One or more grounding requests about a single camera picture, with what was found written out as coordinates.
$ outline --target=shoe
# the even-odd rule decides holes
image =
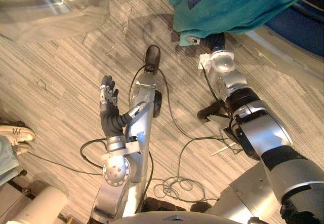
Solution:
[[[0,135],[6,137],[12,146],[18,145],[22,141],[33,140],[36,137],[31,129],[11,125],[0,125]]]
[[[20,155],[26,153],[31,150],[31,145],[28,143],[19,143],[18,145],[14,146],[14,151],[16,155]]]

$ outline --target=black wire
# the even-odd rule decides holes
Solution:
[[[47,161],[47,162],[53,163],[53,164],[58,165],[58,166],[61,166],[61,167],[65,167],[65,168],[67,168],[67,169],[69,169],[69,170],[71,170],[71,171],[73,171],[73,172],[85,173],[85,174],[89,174],[89,175],[98,175],[98,176],[101,176],[101,175],[102,175],[101,173],[91,173],[91,172],[84,172],[84,171],[80,171],[80,170],[77,170],[77,169],[74,169],[74,168],[71,168],[71,167],[65,166],[65,165],[63,165],[63,164],[61,164],[61,163],[57,163],[57,162],[53,162],[53,161],[51,161],[51,160],[45,159],[45,158],[40,157],[40,156],[38,156],[38,155],[36,155],[36,154],[34,154],[34,153],[31,153],[31,152],[28,152],[28,153],[31,154],[32,156],[37,157],[37,158],[39,158],[39,159],[42,159],[42,160],[44,160],[44,161]]]
[[[169,92],[169,86],[168,86],[168,81],[166,79],[166,76],[164,75],[164,73],[162,72],[161,69],[158,69],[158,71],[160,71],[160,73],[162,74],[162,77],[163,77],[163,80],[164,80],[164,83],[166,85],[166,89],[167,89],[167,99],[168,99],[168,107],[169,107],[169,111],[170,111],[170,116],[171,116],[171,119],[172,119],[172,122],[173,124],[176,126],[176,128],[186,137],[188,137],[189,139],[195,139],[194,137],[191,137],[189,136],[189,134],[187,134],[186,131],[184,131],[176,122],[174,116],[173,116],[173,113],[172,113],[172,110],[171,110],[171,106],[170,106],[170,92]]]
[[[218,116],[218,117],[221,117],[221,118],[227,118],[227,119],[230,119],[230,116],[229,116],[229,115],[225,115],[225,114],[217,114],[217,113],[213,113],[212,115],[215,115],[215,116]]]
[[[137,206],[137,209],[136,209],[135,213],[138,213],[138,212],[140,211],[141,206],[142,206],[142,203],[143,203],[144,198],[145,198],[145,195],[146,195],[146,192],[147,192],[147,189],[148,189],[148,187],[150,186],[150,183],[151,183],[151,181],[152,181],[152,177],[153,177],[153,171],[154,171],[154,162],[153,162],[153,157],[152,157],[150,151],[148,151],[148,154],[149,154],[149,156],[150,156],[150,158],[151,158],[151,174],[150,174],[150,177],[149,177],[149,179],[148,179],[148,182],[147,182],[147,184],[146,184],[145,190],[144,190],[144,192],[143,192],[143,194],[142,194],[141,200],[140,200],[140,202],[139,202],[139,204],[138,204],[138,206]]]
[[[105,149],[106,149],[106,144],[105,144],[105,142],[103,142],[103,140],[107,140],[106,138],[101,138],[101,139],[94,139],[94,140],[90,140],[90,141],[88,141],[88,142],[86,142],[86,143],[84,143],[81,147],[80,147],[80,155],[81,155],[81,157],[82,157],[82,159],[83,160],[85,160],[86,162],[88,162],[88,163],[90,163],[91,165],[93,165],[93,166],[95,166],[95,167],[98,167],[98,168],[100,168],[100,169],[103,169],[103,167],[102,166],[99,166],[99,165],[97,165],[96,163],[94,163],[94,162],[92,162],[92,161],[90,161],[84,154],[83,154],[83,150],[87,147],[87,146],[89,146],[90,144],[92,144],[92,143],[95,143],[95,142],[101,142],[102,144],[103,144],[103,146],[105,147]]]
[[[213,88],[212,88],[212,86],[211,86],[211,83],[210,83],[210,81],[208,80],[208,77],[207,77],[207,74],[206,74],[206,70],[205,70],[205,68],[204,68],[204,66],[201,64],[201,66],[202,66],[202,70],[203,70],[203,72],[204,72],[204,76],[205,76],[205,79],[206,79],[206,82],[207,82],[207,85],[208,85],[208,87],[209,87],[209,90],[211,91],[211,94],[213,95],[213,97],[214,97],[214,99],[217,101],[217,103],[228,113],[228,115],[230,115],[230,112],[229,112],[229,109],[227,108],[227,107],[225,107],[222,103],[221,103],[221,101],[217,98],[217,96],[215,95],[215,93],[214,93],[214,90],[213,90]]]
[[[195,138],[195,139],[191,139],[190,141],[188,141],[185,146],[182,148],[181,153],[179,155],[179,162],[178,162],[178,171],[177,171],[177,175],[176,176],[171,176],[167,179],[160,179],[160,178],[154,178],[153,180],[159,180],[162,181],[162,183],[160,184],[156,184],[153,188],[153,192],[154,195],[158,198],[164,198],[165,196],[169,196],[175,200],[180,200],[183,202],[187,202],[187,203],[196,203],[199,201],[208,201],[208,200],[218,200],[218,198],[206,198],[206,191],[204,186],[193,179],[190,178],[186,178],[186,177],[182,177],[180,176],[180,166],[181,166],[181,158],[182,158],[182,154],[184,152],[184,150],[187,148],[187,146],[189,144],[191,144],[192,142],[194,142],[195,140],[204,140],[204,139],[214,139],[214,140],[222,140],[224,138],[215,138],[215,137],[200,137],[200,138]],[[189,188],[185,188],[184,185],[182,183],[187,183],[189,185]],[[193,186],[195,185],[196,187],[198,187],[201,192],[202,192],[202,198],[199,200],[185,200],[180,198],[180,194],[178,193],[178,191],[174,188],[174,184],[178,183],[180,188],[185,190],[185,191],[190,191],[193,189]],[[158,196],[156,193],[156,188],[161,186],[162,187],[162,191],[163,191],[163,196]]]

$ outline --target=robotic hand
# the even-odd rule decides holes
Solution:
[[[107,153],[101,157],[105,162],[103,183],[88,223],[108,223],[122,216],[130,179],[136,172],[136,165],[129,155],[140,152],[139,142],[133,139],[126,140],[123,127],[131,123],[132,119],[145,108],[146,102],[139,102],[127,113],[119,115],[118,89],[114,90],[114,86],[115,81],[112,77],[104,76],[100,86],[100,119],[107,138]]]
[[[146,106],[146,102],[140,102],[127,113],[119,115],[117,107],[118,89],[114,90],[114,86],[115,81],[112,80],[111,76],[103,77],[100,86],[100,119],[107,140],[116,136],[124,136],[123,127],[130,123]]]

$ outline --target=white cylinder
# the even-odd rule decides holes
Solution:
[[[7,224],[53,224],[66,202],[65,194],[48,186]]]

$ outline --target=teal shirt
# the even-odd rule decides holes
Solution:
[[[210,34],[237,34],[261,27],[298,0],[170,0],[175,7],[173,29],[181,32],[180,45],[187,36],[205,38]]]

